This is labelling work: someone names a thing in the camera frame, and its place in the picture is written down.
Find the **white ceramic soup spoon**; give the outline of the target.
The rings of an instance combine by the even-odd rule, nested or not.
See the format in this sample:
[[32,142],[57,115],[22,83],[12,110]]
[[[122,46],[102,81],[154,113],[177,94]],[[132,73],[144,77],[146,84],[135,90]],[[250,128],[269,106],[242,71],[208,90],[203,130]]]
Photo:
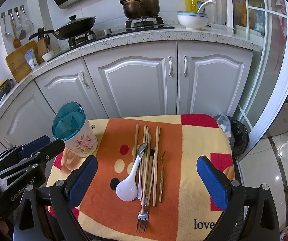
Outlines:
[[137,198],[138,188],[136,184],[136,171],[140,161],[141,157],[137,156],[129,176],[123,181],[119,182],[116,187],[116,195],[122,201],[130,202]]

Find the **teal floral utensil holder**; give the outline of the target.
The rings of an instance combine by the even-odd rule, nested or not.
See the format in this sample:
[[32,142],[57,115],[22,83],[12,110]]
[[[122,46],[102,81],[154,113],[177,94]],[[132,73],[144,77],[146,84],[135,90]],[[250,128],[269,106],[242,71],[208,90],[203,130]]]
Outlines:
[[65,103],[56,113],[52,124],[54,139],[61,139],[65,147],[80,157],[94,154],[98,140],[82,106],[77,102]]

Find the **wooden chopstick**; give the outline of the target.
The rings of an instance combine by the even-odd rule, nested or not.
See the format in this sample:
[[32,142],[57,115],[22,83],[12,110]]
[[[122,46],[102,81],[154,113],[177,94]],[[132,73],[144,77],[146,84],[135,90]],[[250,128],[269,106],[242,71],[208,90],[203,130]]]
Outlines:
[[159,138],[160,138],[160,127],[156,127],[156,138],[155,138],[155,151],[154,151],[154,177],[153,177],[153,198],[152,205],[156,206],[156,192],[157,192],[157,177],[158,177],[158,150],[159,150]]
[[135,139],[134,139],[134,146],[133,146],[133,157],[135,157],[135,153],[137,150],[138,131],[139,131],[139,125],[136,124],[136,126],[135,126]]
[[144,126],[144,135],[143,135],[143,142],[146,144],[146,147],[144,149],[144,154],[143,157],[145,157],[146,153],[147,153],[147,147],[148,147],[148,132],[149,132],[149,128],[147,125]]
[[154,153],[155,153],[155,150],[150,148],[148,177],[147,177],[147,188],[146,188],[146,200],[145,200],[145,206],[146,207],[149,206],[149,201],[150,201],[150,198],[151,198],[151,189],[152,189],[152,184],[153,184],[152,172],[153,172]]
[[143,196],[142,203],[145,202],[146,189],[147,189],[147,177],[148,177],[148,167],[149,167],[149,154],[151,148],[151,133],[149,132],[149,127],[146,127],[146,143],[147,147],[145,149],[144,164],[143,164]]

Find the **metal fork wooden handle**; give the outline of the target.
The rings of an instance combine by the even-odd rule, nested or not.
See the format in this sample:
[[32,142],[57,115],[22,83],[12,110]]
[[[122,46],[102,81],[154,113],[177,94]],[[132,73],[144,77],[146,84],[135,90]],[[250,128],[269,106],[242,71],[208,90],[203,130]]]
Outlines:
[[[143,164],[144,164],[144,157],[142,161],[142,195],[143,195]],[[149,217],[149,213],[147,211],[145,203],[142,203],[142,199],[141,199],[141,210],[139,211],[139,214],[138,214],[136,232],[138,233],[145,232],[147,223],[148,223],[148,217]]]

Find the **metal spoon pink handle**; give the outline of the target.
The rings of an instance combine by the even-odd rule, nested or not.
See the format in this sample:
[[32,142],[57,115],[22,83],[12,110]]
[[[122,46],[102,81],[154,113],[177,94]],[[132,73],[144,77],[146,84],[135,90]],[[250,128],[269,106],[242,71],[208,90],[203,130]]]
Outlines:
[[139,158],[139,174],[138,174],[138,192],[137,192],[137,198],[139,200],[142,199],[142,157],[145,154],[145,150],[147,148],[148,143],[143,143],[139,146],[138,150],[137,150],[137,156]]

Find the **small gold dessert fork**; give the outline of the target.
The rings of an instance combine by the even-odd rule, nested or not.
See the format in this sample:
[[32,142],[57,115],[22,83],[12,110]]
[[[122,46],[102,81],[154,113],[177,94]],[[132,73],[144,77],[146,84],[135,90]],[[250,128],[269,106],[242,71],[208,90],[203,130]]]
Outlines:
[[161,158],[160,158],[160,166],[161,166],[161,173],[160,173],[160,191],[159,191],[159,203],[162,202],[162,194],[163,194],[163,189],[164,189],[164,164],[163,164],[163,158],[165,155],[166,151],[163,152]]

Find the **hanging kitchen utensils set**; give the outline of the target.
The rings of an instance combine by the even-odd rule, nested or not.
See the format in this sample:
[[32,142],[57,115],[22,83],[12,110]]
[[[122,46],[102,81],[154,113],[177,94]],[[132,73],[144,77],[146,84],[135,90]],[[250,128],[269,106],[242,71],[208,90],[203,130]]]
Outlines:
[[28,11],[24,5],[0,12],[0,25],[3,33],[3,41],[8,53],[15,50],[14,38],[17,37],[21,45],[29,42],[29,36],[34,30]]

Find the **colourful patterned table cloth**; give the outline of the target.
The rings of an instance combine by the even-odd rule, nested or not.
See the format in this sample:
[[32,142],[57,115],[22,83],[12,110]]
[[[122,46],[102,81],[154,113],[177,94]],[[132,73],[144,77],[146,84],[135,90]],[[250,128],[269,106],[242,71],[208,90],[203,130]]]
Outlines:
[[[98,170],[81,204],[73,209],[83,230],[101,240],[204,240],[222,211],[197,173],[197,159],[207,156],[228,179],[235,177],[230,144],[217,121],[206,114],[182,114],[99,119],[90,124],[98,139]],[[141,202],[124,202],[115,191],[132,169],[136,124],[137,145],[143,142],[147,125],[152,149],[156,127],[160,127],[156,206],[152,205],[152,184],[144,233],[136,232]],[[159,203],[164,151],[164,189]]]

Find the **yellow lidded casserole pot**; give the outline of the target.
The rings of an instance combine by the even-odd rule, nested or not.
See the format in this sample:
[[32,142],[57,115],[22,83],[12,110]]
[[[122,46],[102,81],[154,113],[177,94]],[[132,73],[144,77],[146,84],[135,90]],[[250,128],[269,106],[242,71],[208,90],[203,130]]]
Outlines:
[[12,88],[12,79],[3,80],[0,82],[0,102],[4,95],[7,95]]

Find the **white blue packet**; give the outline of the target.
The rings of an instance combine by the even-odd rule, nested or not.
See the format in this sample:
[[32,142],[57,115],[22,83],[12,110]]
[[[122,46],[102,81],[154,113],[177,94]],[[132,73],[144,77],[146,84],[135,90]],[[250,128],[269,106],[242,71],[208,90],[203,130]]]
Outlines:
[[35,68],[39,66],[33,48],[30,48],[25,52],[24,58],[32,70],[35,70]]

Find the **wooden knife block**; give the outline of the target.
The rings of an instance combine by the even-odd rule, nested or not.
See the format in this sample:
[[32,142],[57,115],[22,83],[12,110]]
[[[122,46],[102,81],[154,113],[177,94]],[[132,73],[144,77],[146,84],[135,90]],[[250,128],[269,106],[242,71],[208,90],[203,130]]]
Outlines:
[[50,45],[50,37],[49,34],[39,34],[37,36],[37,50],[38,50],[38,61],[39,63],[43,63],[44,60],[42,56],[48,53],[49,45]]

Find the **black frying pan with lid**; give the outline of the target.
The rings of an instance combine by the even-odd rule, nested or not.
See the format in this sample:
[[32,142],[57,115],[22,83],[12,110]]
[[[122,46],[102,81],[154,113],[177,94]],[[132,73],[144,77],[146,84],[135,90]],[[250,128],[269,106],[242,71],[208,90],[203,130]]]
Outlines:
[[69,17],[70,21],[65,25],[61,26],[55,30],[45,30],[39,31],[37,33],[32,34],[29,37],[29,40],[38,37],[43,34],[52,34],[59,40],[65,40],[73,37],[77,37],[84,33],[89,32],[95,24],[96,17],[82,17],[76,18],[75,15]]

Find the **white bowl with ladle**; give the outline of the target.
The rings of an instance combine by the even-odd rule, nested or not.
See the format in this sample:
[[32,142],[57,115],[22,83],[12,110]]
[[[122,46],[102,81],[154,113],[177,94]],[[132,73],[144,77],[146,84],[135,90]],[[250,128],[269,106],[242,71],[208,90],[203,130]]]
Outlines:
[[208,0],[203,4],[201,4],[196,12],[178,11],[177,18],[179,24],[181,24],[182,26],[184,26],[186,29],[189,30],[198,30],[206,27],[209,18],[208,15],[203,11],[207,6],[215,3],[216,3],[215,0]]

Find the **black gas stove top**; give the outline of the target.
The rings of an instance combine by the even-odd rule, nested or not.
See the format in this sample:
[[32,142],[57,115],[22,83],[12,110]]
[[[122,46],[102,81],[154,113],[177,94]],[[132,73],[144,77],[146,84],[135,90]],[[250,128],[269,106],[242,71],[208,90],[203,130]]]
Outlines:
[[142,17],[134,20],[126,20],[125,27],[120,29],[104,29],[103,31],[99,31],[95,33],[90,30],[83,35],[79,35],[75,38],[68,39],[68,47],[64,50],[60,50],[56,52],[53,58],[56,58],[62,54],[65,54],[73,49],[84,46],[91,42],[95,42],[97,40],[103,40],[105,38],[115,37],[119,35],[124,35],[133,32],[141,32],[141,31],[153,31],[160,29],[175,29],[174,26],[165,24],[162,17]]

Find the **bronze stock pot with lid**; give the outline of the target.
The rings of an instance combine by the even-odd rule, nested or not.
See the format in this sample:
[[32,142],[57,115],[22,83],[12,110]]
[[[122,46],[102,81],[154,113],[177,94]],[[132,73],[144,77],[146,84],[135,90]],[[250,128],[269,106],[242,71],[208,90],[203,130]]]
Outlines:
[[155,17],[160,12],[159,0],[120,0],[125,16],[130,19]]

